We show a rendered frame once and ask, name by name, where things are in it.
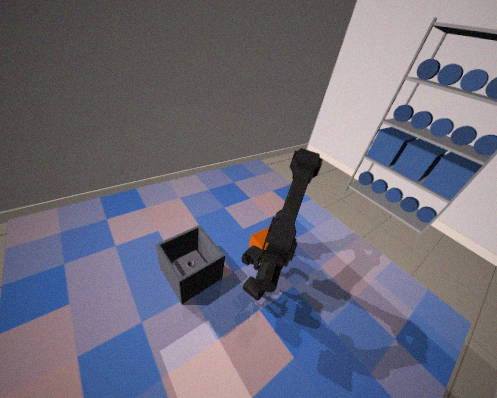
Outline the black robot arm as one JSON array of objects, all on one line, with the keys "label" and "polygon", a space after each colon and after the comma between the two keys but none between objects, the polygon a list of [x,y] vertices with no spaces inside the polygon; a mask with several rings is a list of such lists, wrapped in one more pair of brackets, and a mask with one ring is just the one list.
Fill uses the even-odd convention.
[{"label": "black robot arm", "polygon": [[[295,150],[290,164],[293,181],[283,209],[276,213],[275,218],[273,217],[262,249],[253,245],[242,256],[242,262],[247,266],[254,265],[256,271],[259,261],[263,258],[254,281],[258,289],[274,292],[281,265],[287,267],[289,261],[292,261],[297,247],[295,221],[308,183],[310,184],[312,178],[318,175],[322,161],[319,153],[303,148]],[[266,242],[269,244],[264,250]]]}]

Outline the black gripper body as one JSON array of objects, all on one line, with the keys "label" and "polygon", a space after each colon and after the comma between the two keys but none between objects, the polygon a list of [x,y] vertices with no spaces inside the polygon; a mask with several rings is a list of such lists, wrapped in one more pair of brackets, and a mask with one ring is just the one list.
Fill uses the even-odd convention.
[{"label": "black gripper body", "polygon": [[254,299],[260,300],[265,291],[258,289],[254,285],[255,278],[249,277],[248,280],[243,284],[243,289],[250,294]]}]

